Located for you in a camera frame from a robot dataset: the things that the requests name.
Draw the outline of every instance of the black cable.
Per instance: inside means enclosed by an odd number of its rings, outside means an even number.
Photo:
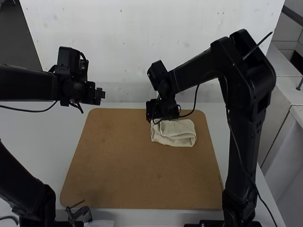
[[[19,221],[18,221],[17,217],[15,217],[15,216],[4,216],[4,217],[0,218],[0,221],[5,220],[5,219],[12,219],[16,223],[16,225],[19,225]]]
[[[4,108],[4,109],[8,109],[8,110],[21,111],[21,112],[28,112],[28,113],[43,113],[43,112],[46,112],[46,111],[50,110],[54,105],[56,105],[57,102],[58,102],[58,100],[55,101],[50,107],[48,107],[45,110],[25,110],[25,109],[9,107],[9,106],[5,106],[5,105],[0,105],[0,108]]]
[[[228,94],[228,84],[227,84],[227,79],[225,76],[223,76],[223,78],[225,79],[225,83],[226,83],[226,93]],[[241,169],[243,170],[244,174],[247,176],[247,178],[249,179],[251,185],[254,187],[254,189],[256,190],[256,193],[260,199],[260,201],[263,203],[263,205],[266,207],[267,211],[269,212],[270,216],[271,216],[271,219],[273,220],[274,224],[275,224],[275,227],[278,227],[278,225],[276,224],[276,220],[273,216],[273,214],[271,213],[268,205],[265,203],[265,201],[261,198],[261,195],[259,193],[259,190],[257,188],[257,185],[256,183],[252,180],[252,178],[250,177],[250,175],[248,174],[248,172],[246,171],[246,169],[244,168],[244,165],[243,165],[243,162],[242,162],[242,159],[241,159],[241,154],[240,154],[240,149],[239,149],[239,146],[238,146],[238,143],[237,143],[237,140],[236,140],[236,137],[232,131],[232,127],[231,127],[231,124],[230,124],[230,118],[229,118],[229,113],[228,113],[228,96],[226,96],[226,118],[227,118],[227,124],[228,124],[228,127],[231,131],[231,134],[232,134],[232,138],[233,138],[233,141],[235,142],[235,145],[236,145],[236,148],[237,148],[237,152],[238,152],[238,156],[239,156],[239,162],[240,162],[240,166],[241,166]]]
[[[155,103],[155,105],[153,106],[153,109],[152,109],[152,116],[151,116],[151,118],[152,118],[152,122],[153,122],[153,124],[154,125],[157,125],[157,124],[159,124],[161,121],[163,121],[164,119],[165,119],[165,117],[167,116],[167,114],[164,116],[164,117],[162,117],[157,123],[155,122],[155,119],[154,119],[154,113],[155,113],[155,109],[156,109],[156,106],[157,106],[157,104],[158,104],[158,99],[160,98],[160,95],[158,95],[157,96],[157,100],[156,100],[156,103]]]
[[[74,104],[72,102],[69,102],[69,103],[72,107],[75,107],[76,109],[80,110],[81,114],[84,114],[84,111],[82,110],[82,107],[80,106],[80,103],[77,103],[77,104]]]
[[[205,78],[206,76],[208,76],[208,74],[213,73],[213,72],[218,72],[219,74],[222,74],[222,73],[221,73],[220,71],[218,71],[218,70],[211,70],[211,71],[207,72],[206,74],[204,74],[204,75],[201,77],[201,80],[200,80],[199,84],[198,84],[197,87],[196,87],[195,99],[194,99],[194,107],[193,107],[192,111],[189,112],[188,114],[185,114],[185,115],[183,115],[183,116],[180,116],[179,118],[190,116],[190,115],[195,111],[195,108],[196,108],[196,101],[197,101],[197,94],[198,94],[199,86],[200,86],[200,84],[202,83],[202,81],[204,80],[204,78]]]

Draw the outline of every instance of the white table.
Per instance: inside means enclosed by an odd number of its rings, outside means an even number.
[[[180,103],[183,109],[191,109],[192,103]],[[8,103],[10,106],[28,109],[43,109],[50,103]],[[102,103],[103,108],[145,108],[145,103]],[[0,138],[7,149],[42,182],[49,184],[57,195],[57,219],[66,218],[59,196],[72,157],[76,150],[87,114],[95,107],[83,105],[85,114],[72,107],[57,104],[46,113],[20,113],[1,110]],[[198,103],[196,108],[206,115],[215,155],[223,183],[227,177],[229,129],[225,116],[225,104]],[[256,184],[262,198],[270,207],[279,227],[284,222],[257,166]],[[212,210],[119,210],[95,209],[94,219],[110,219],[115,226],[133,225],[171,225],[183,226],[185,223],[198,223],[200,219],[222,219],[221,211]],[[0,214],[9,214],[8,205],[0,202]],[[263,227],[274,224],[266,208],[258,201],[256,218]]]

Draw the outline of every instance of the beige towel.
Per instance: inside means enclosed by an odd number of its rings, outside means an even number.
[[[151,140],[173,147],[192,147],[196,141],[195,125],[190,119],[161,121],[156,125],[151,121]]]

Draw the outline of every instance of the white wall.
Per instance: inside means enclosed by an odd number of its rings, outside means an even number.
[[[172,69],[210,43],[245,28],[259,41],[274,30],[284,0],[21,0],[44,70],[60,45],[79,49],[89,79],[149,83],[162,59]],[[270,39],[261,49],[267,52]]]

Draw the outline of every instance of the white object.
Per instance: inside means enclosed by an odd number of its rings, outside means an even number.
[[[89,60],[89,80],[102,82],[105,102],[146,102],[156,97],[154,93],[145,98],[154,92],[146,75],[153,62],[162,60],[171,70],[208,49],[211,42],[243,28],[258,43],[275,29],[284,0],[20,3],[43,70],[56,63],[59,46],[70,46]],[[270,39],[260,46],[264,53]],[[177,101],[192,102],[194,96],[194,89],[187,90]],[[218,100],[223,103],[217,81],[201,85],[198,102]]]
[[[84,227],[114,227],[114,221],[96,220],[84,223]]]
[[[161,121],[159,124],[151,121],[151,140],[172,147],[192,147],[196,142],[195,125],[190,119]]]
[[[179,103],[182,109],[191,109],[193,103]],[[50,103],[28,102],[6,105],[45,109]],[[102,103],[102,108],[144,109],[142,103]],[[64,207],[60,204],[60,192],[79,142],[87,115],[95,106],[82,105],[84,114],[74,108],[55,105],[42,114],[21,113],[1,110],[0,137],[13,156],[36,178],[51,186],[56,193],[56,218],[67,220]],[[225,115],[225,104],[197,103],[196,109],[204,112],[214,147],[223,185],[225,185],[228,156],[229,128]],[[280,212],[257,166],[256,184],[260,195],[269,206],[279,227],[285,227]],[[8,215],[9,205],[0,200],[0,213]],[[115,227],[140,225],[183,226],[199,223],[201,219],[223,219],[222,211],[215,210],[134,210],[134,209],[91,209],[93,218],[113,220]],[[260,201],[256,207],[256,221],[263,227],[274,227],[270,215]]]

